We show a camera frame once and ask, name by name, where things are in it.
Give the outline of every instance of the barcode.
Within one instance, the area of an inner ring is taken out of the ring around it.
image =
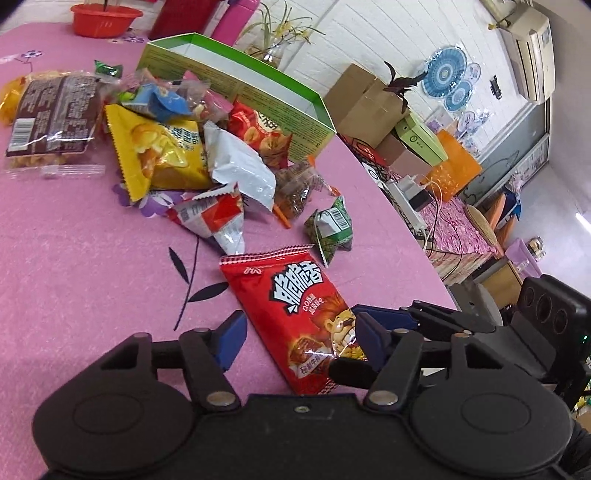
[[[33,127],[35,126],[34,118],[19,118],[14,122],[12,127],[12,136],[10,137],[10,144],[8,145],[9,152],[19,152],[27,150],[29,147],[29,140]]]
[[[329,210],[329,213],[330,213],[330,216],[333,218],[333,220],[336,222],[336,224],[339,225],[340,229],[345,230],[345,229],[349,228],[349,222],[343,216],[343,214],[340,212],[339,209],[331,208]]]

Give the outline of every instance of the pink table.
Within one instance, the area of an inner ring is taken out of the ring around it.
[[[93,60],[123,63],[131,71],[143,45],[75,37],[62,24],[34,24],[3,35],[0,57],[42,50],[35,71],[91,69]],[[0,65],[0,83],[29,65]],[[9,131],[0,130],[0,149]],[[34,480],[44,464],[31,437],[37,406],[55,389],[134,332],[174,339],[196,326],[215,327],[239,308],[231,291],[189,304],[178,333],[173,326],[186,285],[168,257],[172,247],[189,266],[195,237],[166,219],[124,209],[111,192],[117,181],[112,150],[98,180],[0,177],[0,478]],[[362,166],[334,140],[318,158],[327,181],[346,196],[353,218],[352,252],[338,252],[328,275],[351,306],[400,307],[420,299],[453,302],[396,211]],[[317,194],[304,215],[332,199]],[[248,252],[302,244],[301,224],[287,231],[271,216],[246,224]],[[202,243],[194,291],[223,281],[218,256]],[[252,328],[228,378],[239,395],[287,393],[288,388]],[[171,372],[165,379],[181,383]]]

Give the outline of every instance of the green cardboard box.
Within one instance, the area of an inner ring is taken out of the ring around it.
[[[212,89],[238,100],[294,134],[292,161],[318,155],[335,135],[320,95],[285,73],[241,51],[199,34],[177,35],[146,45],[138,68],[167,80],[190,70]]]

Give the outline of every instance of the red container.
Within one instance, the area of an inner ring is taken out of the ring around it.
[[[167,0],[148,38],[203,33],[219,5],[220,0]]]
[[[74,33],[81,37],[114,38],[123,35],[143,12],[128,7],[107,7],[99,4],[74,5]]]

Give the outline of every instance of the cardboard box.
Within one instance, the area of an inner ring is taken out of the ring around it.
[[[433,168],[423,159],[417,157],[395,136],[386,135],[386,138],[376,148],[378,153],[387,163],[390,170],[398,175],[427,175]]]
[[[318,155],[335,135],[320,95],[277,69],[199,34],[177,35],[146,45],[138,68],[168,80],[190,70],[228,100],[238,100],[294,134],[290,159]]]
[[[336,131],[377,147],[409,113],[402,112],[402,99],[384,88],[373,73],[351,65],[324,97]]]

